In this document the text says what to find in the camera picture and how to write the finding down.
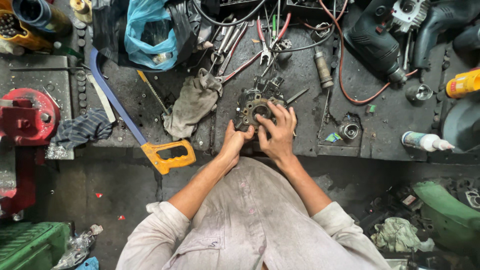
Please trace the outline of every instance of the light gray shirt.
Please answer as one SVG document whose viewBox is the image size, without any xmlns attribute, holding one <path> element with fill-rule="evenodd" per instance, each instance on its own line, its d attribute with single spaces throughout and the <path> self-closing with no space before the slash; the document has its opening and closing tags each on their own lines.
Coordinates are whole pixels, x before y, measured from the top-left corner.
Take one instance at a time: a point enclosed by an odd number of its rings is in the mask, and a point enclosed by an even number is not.
<svg viewBox="0 0 480 270">
<path fill-rule="evenodd" d="M 390 269 L 336 202 L 309 217 L 288 180 L 250 158 L 218 181 L 191 222 L 168 202 L 147 211 L 117 270 Z"/>
</svg>

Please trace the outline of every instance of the concrete floor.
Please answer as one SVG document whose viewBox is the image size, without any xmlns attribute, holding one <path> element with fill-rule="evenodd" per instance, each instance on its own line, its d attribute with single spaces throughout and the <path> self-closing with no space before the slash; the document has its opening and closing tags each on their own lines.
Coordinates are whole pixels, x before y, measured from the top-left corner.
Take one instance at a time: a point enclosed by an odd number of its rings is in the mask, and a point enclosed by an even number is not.
<svg viewBox="0 0 480 270">
<path fill-rule="evenodd" d="M 103 270 L 115 268 L 127 237 L 146 216 L 147 203 L 167 200 L 179 191 L 211 156 L 196 152 L 197 162 L 160 175 L 139 148 L 86 147 L 72 161 L 38 166 L 37 203 L 30 221 L 74 221 L 81 233 L 92 224 L 104 231 L 91 248 Z M 260 161 L 274 167 L 269 159 Z M 480 179 L 480 166 L 434 165 L 349 157 L 300 157 L 317 184 L 358 218 L 366 206 L 391 186 L 437 177 Z M 97 198 L 95 193 L 102 193 Z M 118 220 L 123 215 L 125 220 Z"/>
</svg>

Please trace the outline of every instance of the glue tube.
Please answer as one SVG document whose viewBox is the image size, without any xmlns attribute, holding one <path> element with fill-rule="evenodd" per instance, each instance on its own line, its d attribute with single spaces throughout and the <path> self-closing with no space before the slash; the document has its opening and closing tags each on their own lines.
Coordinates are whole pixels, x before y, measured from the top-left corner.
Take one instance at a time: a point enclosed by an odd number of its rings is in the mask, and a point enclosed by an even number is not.
<svg viewBox="0 0 480 270">
<path fill-rule="evenodd" d="M 402 135 L 402 144 L 407 147 L 433 152 L 435 150 L 453 149 L 455 146 L 442 140 L 438 135 L 407 131 Z"/>
</svg>

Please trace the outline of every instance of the workbench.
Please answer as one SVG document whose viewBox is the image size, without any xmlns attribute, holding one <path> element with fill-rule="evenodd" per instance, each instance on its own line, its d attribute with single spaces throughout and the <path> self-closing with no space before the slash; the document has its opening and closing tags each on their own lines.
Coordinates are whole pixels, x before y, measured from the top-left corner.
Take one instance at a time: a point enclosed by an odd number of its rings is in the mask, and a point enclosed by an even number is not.
<svg viewBox="0 0 480 270">
<path fill-rule="evenodd" d="M 55 2 L 55 5 L 65 4 L 67 3 Z M 62 8 L 62 10 L 73 19 L 71 11 L 69 13 L 68 9 L 65 8 Z M 342 29 L 346 30 L 352 27 L 361 12 L 362 8 L 356 4 L 350 4 L 348 13 L 341 20 Z M 71 44 L 76 44 L 78 38 L 75 31 L 74 29 Z M 92 33 L 88 30 L 85 32 L 84 54 L 88 56 L 92 48 Z M 313 43 L 310 33 L 310 29 L 296 25 L 289 27 L 283 38 L 290 39 L 292 47 L 297 48 Z M 225 74 L 229 74 L 261 50 L 260 43 L 253 43 L 252 39 L 258 39 L 255 26 L 248 27 Z M 404 42 L 401 38 L 398 41 L 403 55 Z M 338 49 L 334 48 L 338 48 L 338 43 L 339 36 L 335 33 L 321 46 L 327 64 L 332 61 L 338 62 L 340 53 Z M 348 44 L 345 44 L 345 47 L 343 60 L 345 90 L 351 97 L 358 100 L 369 98 L 386 83 L 386 78 L 377 74 L 367 63 L 360 60 L 360 57 Z M 446 51 L 450 55 L 450 67 L 443 70 L 442 63 Z M 210 68 L 211 50 L 207 52 L 203 62 L 197 68 L 190 73 L 187 72 L 187 67 L 195 65 L 201 54 L 202 51 L 193 54 L 186 63 L 177 65 L 167 72 L 145 74 L 160 96 L 174 101 L 175 98 L 178 98 L 187 76 L 195 76 L 201 67 L 207 70 Z M 366 113 L 366 105 L 353 105 L 342 94 L 338 81 L 338 68 L 333 69 L 332 76 L 335 85 L 328 94 L 320 87 L 320 80 L 313 62 L 313 49 L 294 52 L 286 64 L 279 65 L 279 69 L 274 70 L 274 73 L 285 80 L 280 88 L 285 100 L 300 90 L 309 88 L 307 92 L 291 104 L 298 117 L 298 126 L 295 130 L 296 137 L 293 143 L 294 154 L 312 157 L 316 155 L 340 155 L 382 160 L 427 161 L 426 152 L 403 147 L 400 143 L 400 137 L 404 132 L 410 130 L 423 133 L 438 132 L 440 118 L 454 103 L 439 89 L 443 89 L 446 82 L 453 78 L 455 74 L 477 66 L 478 59 L 478 54 L 459 57 L 452 49 L 451 40 L 441 39 L 439 44 L 431 51 L 430 71 L 414 74 L 400 88 L 388 87 L 379 97 L 369 103 L 376 105 L 375 112 Z M 399 57 L 399 61 L 402 63 L 403 56 Z M 210 112 L 198 123 L 197 130 L 190 138 L 194 149 L 206 151 L 208 154 L 216 154 L 220 151 L 227 123 L 235 117 L 241 90 L 252 88 L 254 76 L 260 75 L 265 68 L 266 64 L 260 66 L 260 60 L 257 59 L 245 70 L 224 83 L 223 96 L 218 99 L 216 111 Z M 171 136 L 163 129 L 162 110 L 137 71 L 132 68 L 119 67 L 111 61 L 106 61 L 101 69 L 104 75 L 108 77 L 108 84 L 146 138 L 155 144 L 171 142 Z M 423 77 L 423 83 L 427 84 L 435 93 L 428 100 L 410 102 L 405 98 L 404 91 L 412 85 L 419 85 L 420 76 Z M 73 74 L 71 74 L 70 79 L 72 80 L 72 112 L 73 117 L 76 117 L 79 115 L 80 109 L 78 103 L 79 92 Z M 93 86 L 88 82 L 85 93 L 88 104 L 86 109 L 101 107 Z M 98 147 L 139 147 L 125 123 L 119 119 L 117 114 L 116 116 L 118 122 L 114 124 L 112 136 L 107 140 L 93 142 L 93 145 Z M 352 141 L 338 140 L 333 143 L 325 141 L 330 133 L 338 132 L 338 125 L 345 117 L 351 117 L 357 121 L 357 124 L 361 127 L 359 135 Z M 254 151 L 258 150 L 258 147 L 255 146 L 252 148 Z M 436 162 L 446 162 L 444 157 L 449 154 L 442 153 L 440 155 L 437 154 L 434 160 Z M 470 159 L 465 158 L 465 156 L 463 160 L 461 163 L 470 163 Z"/>
</svg>

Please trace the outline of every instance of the spray can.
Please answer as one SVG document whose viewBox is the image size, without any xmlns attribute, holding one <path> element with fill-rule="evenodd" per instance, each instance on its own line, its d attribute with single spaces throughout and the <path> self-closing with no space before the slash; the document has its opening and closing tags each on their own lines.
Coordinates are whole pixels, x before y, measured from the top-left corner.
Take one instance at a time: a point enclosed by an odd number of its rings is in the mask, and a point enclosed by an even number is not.
<svg viewBox="0 0 480 270">
<path fill-rule="evenodd" d="M 463 98 L 469 92 L 480 89 L 480 68 L 460 73 L 451 79 L 446 87 L 446 93 L 451 98 Z"/>
<path fill-rule="evenodd" d="M 435 150 L 453 149 L 455 146 L 442 140 L 438 135 L 413 131 L 405 132 L 401 137 L 402 144 L 407 147 L 433 152 Z"/>
<path fill-rule="evenodd" d="M 44 0 L 13 0 L 12 8 L 19 20 L 42 31 L 66 36 L 72 30 L 70 19 Z"/>
</svg>

